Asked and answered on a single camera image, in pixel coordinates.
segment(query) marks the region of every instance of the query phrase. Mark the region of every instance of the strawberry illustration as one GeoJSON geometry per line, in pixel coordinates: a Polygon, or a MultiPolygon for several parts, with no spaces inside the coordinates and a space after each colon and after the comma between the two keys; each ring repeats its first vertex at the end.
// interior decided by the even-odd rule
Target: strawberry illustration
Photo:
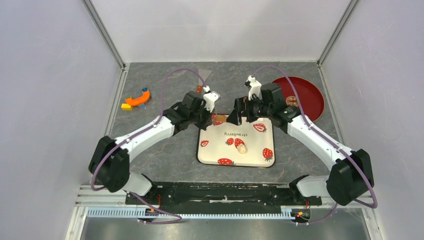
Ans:
{"type": "Polygon", "coordinates": [[[209,141],[208,140],[203,140],[200,142],[200,147],[206,147],[206,145],[208,145],[209,141]]]}
{"type": "Polygon", "coordinates": [[[234,165],[236,165],[233,161],[231,161],[228,158],[220,158],[218,160],[218,164],[219,165],[226,165],[226,166],[234,166],[234,165]]]}
{"type": "Polygon", "coordinates": [[[238,148],[240,144],[245,145],[245,142],[243,140],[241,140],[240,138],[236,138],[235,142],[234,142],[235,148],[238,148]]]}
{"type": "Polygon", "coordinates": [[[215,118],[216,118],[216,117],[217,117],[217,115],[216,115],[216,114],[213,114],[213,115],[212,115],[213,125],[218,126],[218,125],[223,124],[223,122],[222,122],[222,121],[216,121],[216,120],[215,120],[215,118]]]}
{"type": "Polygon", "coordinates": [[[273,151],[271,151],[269,148],[264,148],[262,151],[262,156],[265,158],[265,161],[269,162],[271,159],[273,159],[274,154],[273,151]]]}
{"type": "Polygon", "coordinates": [[[261,133],[266,133],[267,132],[267,127],[263,123],[255,123],[255,124],[253,124],[253,127],[258,132],[261,132],[261,133]]]}
{"type": "Polygon", "coordinates": [[[228,146],[232,145],[234,143],[234,139],[232,137],[228,138],[225,142],[228,146]]]}

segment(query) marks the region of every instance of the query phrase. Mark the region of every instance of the strawberry print cutting board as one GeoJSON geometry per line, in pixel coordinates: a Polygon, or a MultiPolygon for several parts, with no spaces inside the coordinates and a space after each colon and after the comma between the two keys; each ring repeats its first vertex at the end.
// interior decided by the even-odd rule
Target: strawberry print cutting board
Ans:
{"type": "Polygon", "coordinates": [[[200,130],[197,159],[202,164],[223,167],[268,168],[275,162],[273,125],[268,118],[240,126],[217,122],[200,130]]]}

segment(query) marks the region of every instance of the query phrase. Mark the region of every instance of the robotic arm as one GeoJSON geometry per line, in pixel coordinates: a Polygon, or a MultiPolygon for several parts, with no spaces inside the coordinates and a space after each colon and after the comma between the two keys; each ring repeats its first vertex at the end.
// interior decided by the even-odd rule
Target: robotic arm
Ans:
{"type": "Polygon", "coordinates": [[[330,196],[338,204],[346,206],[368,190],[358,171],[341,150],[350,154],[374,187],[371,160],[366,151],[353,151],[344,146],[314,125],[308,116],[302,116],[298,107],[286,105],[278,84],[261,85],[254,77],[249,76],[245,85],[250,88],[248,96],[234,101],[234,110],[228,116],[227,122],[240,125],[242,117],[246,117],[249,123],[258,118],[269,118],[273,126],[302,142],[330,170],[330,174],[326,176],[304,175],[292,181],[290,188],[299,194],[299,198],[330,196]]]}
{"type": "Polygon", "coordinates": [[[189,125],[203,130],[212,125],[215,101],[220,95],[210,91],[209,87],[203,89],[206,92],[203,96],[195,91],[188,92],[181,102],[163,111],[163,116],[129,134],[115,139],[102,137],[88,170],[94,174],[106,154],[121,144],[100,167],[96,179],[112,193],[123,189],[144,196],[151,189],[152,182],[145,175],[131,173],[130,162],[155,143],[176,135],[189,125]]]}

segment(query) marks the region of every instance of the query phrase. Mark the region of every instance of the red plate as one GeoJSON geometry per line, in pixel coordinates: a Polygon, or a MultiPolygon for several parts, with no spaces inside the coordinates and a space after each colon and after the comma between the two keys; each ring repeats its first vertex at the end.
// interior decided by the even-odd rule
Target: red plate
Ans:
{"type": "MultiPolygon", "coordinates": [[[[323,94],[314,84],[303,78],[296,76],[289,76],[289,78],[293,82],[294,88],[299,95],[304,113],[312,122],[314,122],[320,118],[324,112],[325,104],[323,94]]],[[[289,81],[287,81],[285,77],[275,79],[273,83],[276,83],[281,87],[282,95],[284,96],[285,103],[287,105],[298,106],[295,93],[290,87],[289,81]]]]}

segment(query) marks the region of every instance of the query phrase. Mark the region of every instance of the marble table surface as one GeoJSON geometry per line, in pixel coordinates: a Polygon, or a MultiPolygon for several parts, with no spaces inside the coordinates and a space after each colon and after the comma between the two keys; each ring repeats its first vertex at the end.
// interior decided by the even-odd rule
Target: marble table surface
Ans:
{"type": "MultiPolygon", "coordinates": [[[[143,88],[148,88],[151,99],[144,108],[132,111],[117,110],[111,137],[130,133],[152,121],[161,109],[161,86],[163,79],[178,68],[211,70],[207,83],[221,95],[215,109],[218,113],[230,113],[234,98],[246,96],[244,86],[248,75],[264,65],[275,65],[284,69],[289,76],[304,78],[323,93],[324,87],[314,62],[158,62],[131,63],[122,91],[120,102],[132,96],[139,97],[143,88]]],[[[265,69],[256,75],[262,84],[280,78],[279,72],[265,69]]],[[[164,105],[169,108],[181,101],[184,95],[196,90],[198,77],[188,71],[175,73],[169,78],[164,89],[164,105]]],[[[322,130],[337,139],[334,122],[328,107],[315,122],[322,130]]],[[[165,139],[142,154],[131,163],[131,170],[143,173],[153,181],[167,182],[243,182],[243,183],[289,183],[305,174],[326,175],[327,167],[298,140],[274,129],[275,164],[270,168],[228,167],[204,165],[196,159],[198,128],[194,125],[177,135],[165,139]]]]}

